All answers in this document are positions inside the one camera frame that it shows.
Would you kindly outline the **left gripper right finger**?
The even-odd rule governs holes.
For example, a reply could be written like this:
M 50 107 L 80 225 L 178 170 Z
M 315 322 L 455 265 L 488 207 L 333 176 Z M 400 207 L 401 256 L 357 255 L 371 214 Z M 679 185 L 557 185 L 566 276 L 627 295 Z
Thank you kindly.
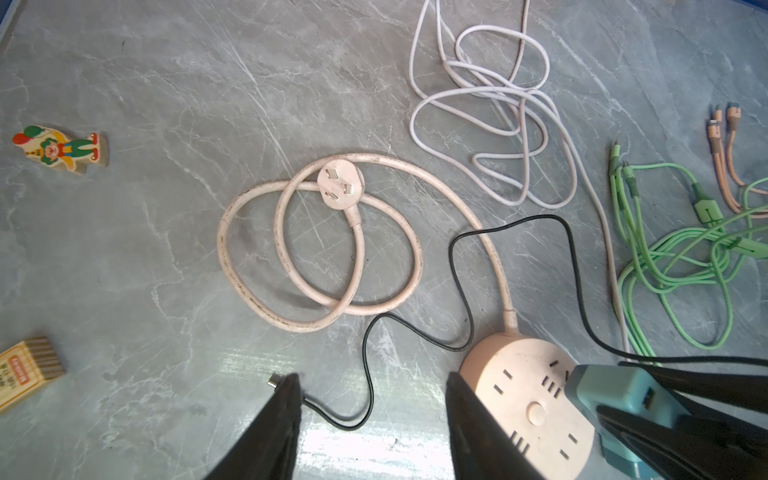
M 457 372 L 445 401 L 456 479 L 542 479 Z

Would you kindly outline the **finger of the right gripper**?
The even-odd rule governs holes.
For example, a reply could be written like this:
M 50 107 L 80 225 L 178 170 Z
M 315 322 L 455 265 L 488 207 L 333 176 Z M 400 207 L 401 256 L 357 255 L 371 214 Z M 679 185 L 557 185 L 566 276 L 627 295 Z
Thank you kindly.
M 767 413 L 766 376 L 688 372 L 629 362 L 619 366 L 645 370 L 667 390 Z
M 600 425 L 665 479 L 765 479 L 767 431 L 707 409 L 665 427 L 618 409 L 597 408 Z

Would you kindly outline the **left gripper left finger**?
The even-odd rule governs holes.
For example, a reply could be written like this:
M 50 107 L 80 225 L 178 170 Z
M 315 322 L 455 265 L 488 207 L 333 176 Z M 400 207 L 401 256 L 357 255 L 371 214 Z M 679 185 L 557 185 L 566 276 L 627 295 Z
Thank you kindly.
M 268 402 L 206 479 L 292 479 L 301 409 L 299 376 L 282 377 Z

